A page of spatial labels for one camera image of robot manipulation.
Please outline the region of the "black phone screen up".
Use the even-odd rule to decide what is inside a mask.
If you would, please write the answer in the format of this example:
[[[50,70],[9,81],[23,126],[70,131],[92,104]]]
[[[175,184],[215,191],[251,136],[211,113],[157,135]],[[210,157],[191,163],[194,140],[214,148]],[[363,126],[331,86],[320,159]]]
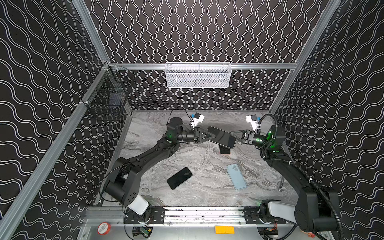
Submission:
[[[167,183],[171,190],[175,190],[177,187],[179,187],[182,183],[187,181],[189,178],[193,176],[192,172],[188,167],[184,167],[180,171],[178,171],[176,174],[171,176],[167,179]]]

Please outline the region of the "black phone purple edge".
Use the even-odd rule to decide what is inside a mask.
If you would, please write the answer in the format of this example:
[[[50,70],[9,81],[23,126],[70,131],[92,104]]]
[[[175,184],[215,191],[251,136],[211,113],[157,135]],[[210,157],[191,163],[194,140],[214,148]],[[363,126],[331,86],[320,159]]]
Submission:
[[[229,148],[224,147],[224,146],[219,146],[219,151],[220,151],[220,154],[222,154],[222,155],[230,155],[231,154],[231,150]]]

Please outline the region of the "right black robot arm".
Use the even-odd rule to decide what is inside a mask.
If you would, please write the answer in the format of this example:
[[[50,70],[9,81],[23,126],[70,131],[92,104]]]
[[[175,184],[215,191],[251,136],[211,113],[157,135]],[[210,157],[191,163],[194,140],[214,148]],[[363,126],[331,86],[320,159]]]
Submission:
[[[293,205],[278,200],[264,200],[259,207],[263,222],[284,219],[299,227],[305,233],[313,233],[319,239],[322,232],[337,232],[337,240],[345,239],[340,217],[338,193],[332,188],[321,186],[298,166],[283,149],[286,131],[272,114],[258,119],[247,116],[252,130],[232,131],[233,136],[245,145],[259,149],[261,158],[288,181],[298,194]]]

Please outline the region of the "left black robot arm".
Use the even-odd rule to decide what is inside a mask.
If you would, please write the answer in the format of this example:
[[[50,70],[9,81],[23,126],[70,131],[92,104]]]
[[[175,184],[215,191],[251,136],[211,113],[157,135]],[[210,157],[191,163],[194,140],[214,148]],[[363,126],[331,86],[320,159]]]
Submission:
[[[185,125],[179,117],[171,118],[166,127],[166,132],[154,147],[129,159],[118,158],[103,180],[103,191],[140,216],[145,223],[150,218],[151,207],[139,194],[143,174],[160,161],[174,155],[180,143],[201,144],[216,137],[203,128]]]

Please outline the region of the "light blue phone case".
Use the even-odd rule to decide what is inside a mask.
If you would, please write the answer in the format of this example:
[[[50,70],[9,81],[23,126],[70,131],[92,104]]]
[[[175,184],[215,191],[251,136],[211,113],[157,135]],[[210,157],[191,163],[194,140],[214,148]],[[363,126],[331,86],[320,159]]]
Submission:
[[[226,170],[236,190],[245,189],[247,187],[247,183],[245,182],[244,177],[237,164],[231,164],[226,166]]]

